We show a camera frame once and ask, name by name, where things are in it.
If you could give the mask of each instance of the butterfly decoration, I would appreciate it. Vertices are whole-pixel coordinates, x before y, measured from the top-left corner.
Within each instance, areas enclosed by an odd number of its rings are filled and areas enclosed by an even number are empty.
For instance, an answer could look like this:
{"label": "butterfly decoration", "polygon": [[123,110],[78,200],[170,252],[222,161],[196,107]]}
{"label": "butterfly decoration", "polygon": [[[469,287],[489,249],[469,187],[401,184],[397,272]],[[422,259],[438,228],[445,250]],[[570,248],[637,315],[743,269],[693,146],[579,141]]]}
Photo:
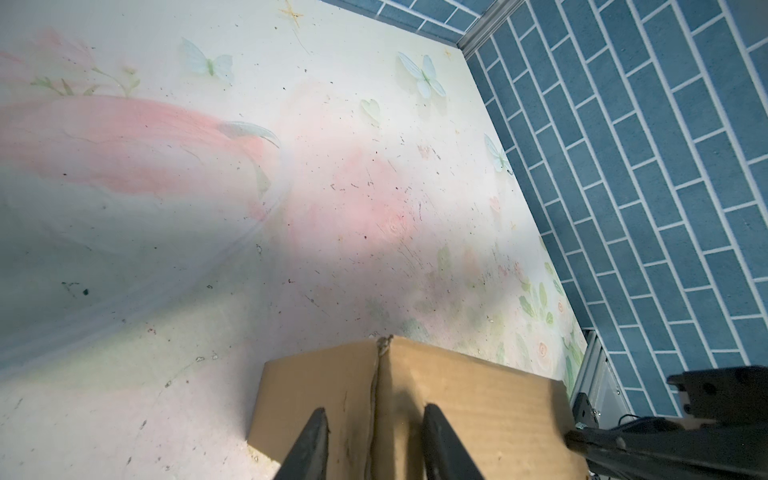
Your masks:
{"label": "butterfly decoration", "polygon": [[232,75],[232,55],[219,55],[215,60],[211,60],[203,55],[203,52],[191,41],[186,38],[182,38],[181,41],[181,47],[184,52],[184,66],[187,70],[197,74],[208,74],[211,77],[218,77],[232,85],[234,81],[234,75]]}
{"label": "butterfly decoration", "polygon": [[424,55],[424,61],[421,68],[413,63],[413,60],[408,58],[408,55],[400,52],[398,53],[398,56],[408,73],[419,80],[416,82],[416,87],[419,88],[419,93],[422,94],[422,97],[429,98],[433,89],[438,95],[445,97],[445,89],[443,89],[440,82],[437,81],[437,72],[435,71],[435,66],[429,55]]}
{"label": "butterfly decoration", "polygon": [[493,168],[497,172],[503,171],[505,167],[509,165],[509,160],[507,160],[507,154],[504,153],[504,149],[497,149],[488,134],[485,134],[485,146],[488,148],[488,151],[491,152],[491,155],[493,155]]}

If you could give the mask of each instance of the box flap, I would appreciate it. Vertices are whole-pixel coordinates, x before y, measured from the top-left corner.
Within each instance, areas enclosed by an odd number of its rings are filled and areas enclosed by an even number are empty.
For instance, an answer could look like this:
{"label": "box flap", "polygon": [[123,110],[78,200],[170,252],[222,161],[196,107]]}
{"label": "box flap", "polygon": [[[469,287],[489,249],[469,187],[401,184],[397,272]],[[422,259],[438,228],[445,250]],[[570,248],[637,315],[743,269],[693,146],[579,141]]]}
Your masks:
{"label": "box flap", "polygon": [[328,478],[365,478],[372,438],[375,340],[272,360],[264,366],[248,444],[282,463],[314,409],[325,407]]}
{"label": "box flap", "polygon": [[562,382],[394,337],[379,364],[373,478],[422,478],[427,403],[445,413],[487,480],[587,477],[563,440],[574,420]]}

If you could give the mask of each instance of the black cable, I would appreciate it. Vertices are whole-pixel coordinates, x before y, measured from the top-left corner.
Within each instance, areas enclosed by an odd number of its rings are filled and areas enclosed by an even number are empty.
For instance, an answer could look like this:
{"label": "black cable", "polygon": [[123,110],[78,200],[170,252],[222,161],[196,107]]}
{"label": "black cable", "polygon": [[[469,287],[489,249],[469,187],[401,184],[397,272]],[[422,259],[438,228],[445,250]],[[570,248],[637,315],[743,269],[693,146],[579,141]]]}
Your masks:
{"label": "black cable", "polygon": [[639,417],[637,415],[632,415],[631,413],[625,413],[622,416],[619,417],[619,425],[621,425],[621,420],[624,420],[626,417],[634,417],[636,419],[640,419],[642,417]]}

